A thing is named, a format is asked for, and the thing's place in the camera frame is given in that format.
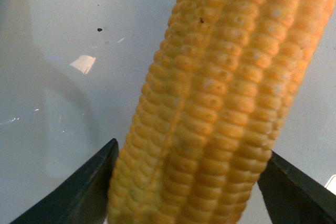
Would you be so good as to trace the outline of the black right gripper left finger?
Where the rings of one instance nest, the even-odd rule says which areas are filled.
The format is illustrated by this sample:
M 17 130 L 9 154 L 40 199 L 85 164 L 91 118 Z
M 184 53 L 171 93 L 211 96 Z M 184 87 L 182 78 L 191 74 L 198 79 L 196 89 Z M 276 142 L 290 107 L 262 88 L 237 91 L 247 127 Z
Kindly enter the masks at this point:
M 49 195 L 12 223 L 104 223 L 119 148 L 110 140 Z

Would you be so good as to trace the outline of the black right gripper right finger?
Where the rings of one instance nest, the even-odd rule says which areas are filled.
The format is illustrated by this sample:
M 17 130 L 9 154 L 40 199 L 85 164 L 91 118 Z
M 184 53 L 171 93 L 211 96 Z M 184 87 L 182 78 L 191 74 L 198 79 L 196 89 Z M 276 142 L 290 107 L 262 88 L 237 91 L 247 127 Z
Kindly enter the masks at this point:
M 258 187 L 272 223 L 335 223 L 335 194 L 275 152 Z

